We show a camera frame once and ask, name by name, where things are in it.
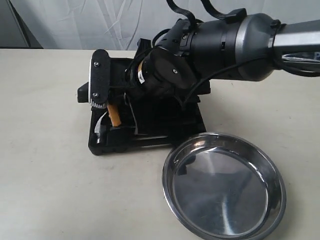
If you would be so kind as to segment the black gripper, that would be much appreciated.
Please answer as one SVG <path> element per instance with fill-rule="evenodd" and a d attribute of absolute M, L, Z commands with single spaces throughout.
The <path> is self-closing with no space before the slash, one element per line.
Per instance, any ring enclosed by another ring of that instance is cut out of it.
<path fill-rule="evenodd" d="M 186 56 L 157 46 L 133 64 L 127 75 L 134 87 L 126 93 L 134 99 L 163 99 L 187 94 L 197 82 Z M 88 102 L 92 107 L 105 109 L 109 97 L 111 58 L 105 49 L 93 52 L 88 79 Z"/>

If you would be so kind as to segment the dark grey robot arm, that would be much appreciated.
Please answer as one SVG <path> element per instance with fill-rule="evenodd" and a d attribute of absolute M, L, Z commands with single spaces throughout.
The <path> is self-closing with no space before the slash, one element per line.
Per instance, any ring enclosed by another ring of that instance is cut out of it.
<path fill-rule="evenodd" d="M 213 79 L 259 82 L 274 70 L 320 75 L 320 22 L 284 24 L 264 13 L 234 10 L 219 20 L 179 19 L 152 40 L 140 39 L 133 58 L 91 57 L 86 99 L 104 109 L 121 96 L 176 98 L 185 105 L 207 94 Z"/>

